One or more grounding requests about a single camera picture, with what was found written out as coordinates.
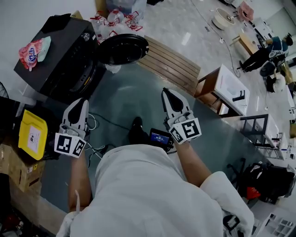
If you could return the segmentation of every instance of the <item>sleeve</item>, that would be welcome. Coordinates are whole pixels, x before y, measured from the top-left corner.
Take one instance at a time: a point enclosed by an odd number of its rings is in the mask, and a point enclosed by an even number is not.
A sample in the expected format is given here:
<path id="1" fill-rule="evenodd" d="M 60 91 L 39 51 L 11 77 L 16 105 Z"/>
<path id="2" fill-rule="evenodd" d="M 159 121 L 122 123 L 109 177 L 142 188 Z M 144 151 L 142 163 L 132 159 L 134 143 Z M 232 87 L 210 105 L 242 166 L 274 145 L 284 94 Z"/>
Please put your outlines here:
<path id="1" fill-rule="evenodd" d="M 272 45 L 274 45 L 275 43 L 278 43 L 278 42 L 281 41 L 280 38 L 279 38 L 278 36 L 276 36 L 276 37 L 272 37 L 271 39 L 272 39 Z"/>
<path id="2" fill-rule="evenodd" d="M 70 212 L 68 213 L 62 224 L 61 227 L 58 231 L 58 233 L 56 234 L 56 237 L 68 237 L 70 236 L 70 227 L 71 224 L 74 220 L 74 218 L 80 213 L 80 198 L 79 198 L 79 193 L 77 190 L 75 190 L 75 194 L 77 196 L 77 201 L 76 201 L 76 211 L 75 212 Z"/>
<path id="3" fill-rule="evenodd" d="M 202 183 L 200 188 L 220 205 L 223 210 L 224 227 L 229 227 L 226 225 L 229 223 L 231 223 L 231 227 L 238 220 L 235 228 L 243 232 L 244 237 L 251 236 L 254 215 L 223 172 L 213 173 Z"/>

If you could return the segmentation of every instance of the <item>white shirt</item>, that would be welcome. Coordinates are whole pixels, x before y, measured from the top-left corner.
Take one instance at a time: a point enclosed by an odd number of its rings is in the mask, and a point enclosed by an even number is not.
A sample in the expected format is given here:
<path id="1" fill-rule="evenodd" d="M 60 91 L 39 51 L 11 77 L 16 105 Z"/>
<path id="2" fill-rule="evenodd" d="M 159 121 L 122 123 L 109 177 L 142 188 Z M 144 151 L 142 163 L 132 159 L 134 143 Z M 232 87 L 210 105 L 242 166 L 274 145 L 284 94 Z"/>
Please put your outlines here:
<path id="1" fill-rule="evenodd" d="M 280 73 L 276 73 L 276 76 L 277 76 L 277 79 L 272 85 L 273 90 L 274 92 L 281 92 L 285 88 L 286 80 L 285 80 L 285 77 Z"/>
<path id="2" fill-rule="evenodd" d="M 72 237 L 222 237 L 229 213 L 240 220 L 236 230 L 251 235 L 254 216 L 223 172 L 198 188 L 163 149 L 115 148 L 104 155 L 95 179 L 93 201 L 65 217 L 58 237 L 69 230 Z"/>

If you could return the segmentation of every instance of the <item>white label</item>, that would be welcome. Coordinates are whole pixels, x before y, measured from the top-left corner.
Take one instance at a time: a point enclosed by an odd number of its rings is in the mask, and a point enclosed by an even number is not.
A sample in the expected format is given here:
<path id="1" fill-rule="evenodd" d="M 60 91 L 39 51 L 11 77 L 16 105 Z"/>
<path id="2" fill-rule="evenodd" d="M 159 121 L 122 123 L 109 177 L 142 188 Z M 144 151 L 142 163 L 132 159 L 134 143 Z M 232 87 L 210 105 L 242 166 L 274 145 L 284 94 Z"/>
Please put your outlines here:
<path id="1" fill-rule="evenodd" d="M 28 173 L 31 173 L 32 171 L 33 171 L 33 166 L 30 167 L 30 168 L 28 168 L 28 170 L 27 170 L 27 174 L 28 174 Z"/>
<path id="2" fill-rule="evenodd" d="M 28 137 L 28 147 L 38 153 L 39 139 L 41 131 L 34 126 L 30 126 L 29 137 Z"/>

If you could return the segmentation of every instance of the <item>handheld device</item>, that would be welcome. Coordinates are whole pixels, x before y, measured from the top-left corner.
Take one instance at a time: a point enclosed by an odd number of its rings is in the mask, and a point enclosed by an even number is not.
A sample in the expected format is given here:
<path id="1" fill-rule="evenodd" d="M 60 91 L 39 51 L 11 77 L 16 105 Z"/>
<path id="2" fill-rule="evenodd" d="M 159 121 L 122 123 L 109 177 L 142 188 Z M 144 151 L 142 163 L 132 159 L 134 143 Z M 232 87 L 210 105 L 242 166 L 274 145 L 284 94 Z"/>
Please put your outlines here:
<path id="1" fill-rule="evenodd" d="M 152 146 L 161 147 L 165 151 L 173 147 L 173 139 L 168 132 L 151 128 L 149 139 Z"/>

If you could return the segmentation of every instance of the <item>yellow container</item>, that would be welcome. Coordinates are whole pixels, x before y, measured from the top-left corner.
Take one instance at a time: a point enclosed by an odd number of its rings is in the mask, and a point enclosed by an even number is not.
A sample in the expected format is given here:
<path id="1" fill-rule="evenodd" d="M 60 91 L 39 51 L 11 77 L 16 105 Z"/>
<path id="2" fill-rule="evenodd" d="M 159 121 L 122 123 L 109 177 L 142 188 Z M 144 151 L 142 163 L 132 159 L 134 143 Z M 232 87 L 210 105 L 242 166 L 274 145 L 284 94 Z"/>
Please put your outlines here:
<path id="1" fill-rule="evenodd" d="M 47 132 L 46 122 L 25 110 L 18 134 L 18 147 L 35 160 L 40 160 L 44 155 Z"/>

